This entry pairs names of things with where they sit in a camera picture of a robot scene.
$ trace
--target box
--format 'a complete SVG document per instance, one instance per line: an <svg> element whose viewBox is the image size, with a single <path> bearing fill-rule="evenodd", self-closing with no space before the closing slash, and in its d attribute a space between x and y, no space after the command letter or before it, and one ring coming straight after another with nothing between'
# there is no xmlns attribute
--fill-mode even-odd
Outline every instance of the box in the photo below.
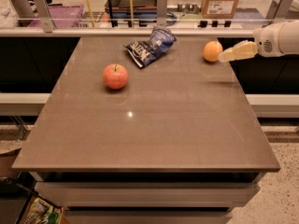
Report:
<svg viewBox="0 0 299 224"><path fill-rule="evenodd" d="M205 19L232 19L239 0L202 0Z"/></svg>
<svg viewBox="0 0 299 224"><path fill-rule="evenodd" d="M64 209L62 207L54 207L36 197L31 198L18 224L27 223L70 224L64 217Z"/></svg>
<svg viewBox="0 0 299 224"><path fill-rule="evenodd" d="M78 27L83 15L83 5L78 6L50 6L49 13L57 28ZM40 27L40 20L33 20L29 27Z"/></svg>

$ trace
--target counter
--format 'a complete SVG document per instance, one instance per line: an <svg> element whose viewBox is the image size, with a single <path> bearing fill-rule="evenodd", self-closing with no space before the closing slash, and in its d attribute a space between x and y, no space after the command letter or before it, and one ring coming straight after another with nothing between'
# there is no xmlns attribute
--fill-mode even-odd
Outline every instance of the counter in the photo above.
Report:
<svg viewBox="0 0 299 224"><path fill-rule="evenodd" d="M71 223L125 223L113 218L125 211L131 223L174 213L226 223L278 161L230 64L203 59L210 38L178 37L139 69L123 45L141 39L80 39L13 168L31 172ZM129 71L122 90L103 84L110 63Z"/></svg>

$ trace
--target apple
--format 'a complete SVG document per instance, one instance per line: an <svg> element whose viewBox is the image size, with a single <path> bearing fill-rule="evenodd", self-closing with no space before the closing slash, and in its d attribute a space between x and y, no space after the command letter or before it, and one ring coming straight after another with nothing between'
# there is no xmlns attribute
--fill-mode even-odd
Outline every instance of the apple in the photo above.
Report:
<svg viewBox="0 0 299 224"><path fill-rule="evenodd" d="M125 86L129 78L127 69L121 64L112 63L103 71L103 80L106 86L112 90L118 90Z"/></svg>

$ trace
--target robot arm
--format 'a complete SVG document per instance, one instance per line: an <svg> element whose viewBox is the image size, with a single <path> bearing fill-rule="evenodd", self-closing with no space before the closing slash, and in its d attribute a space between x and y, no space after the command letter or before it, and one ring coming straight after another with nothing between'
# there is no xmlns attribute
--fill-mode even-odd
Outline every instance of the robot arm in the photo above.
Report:
<svg viewBox="0 0 299 224"><path fill-rule="evenodd" d="M242 41L222 52L220 62L230 62L254 57L278 57L299 54L299 21L271 24L253 31L254 42Z"/></svg>

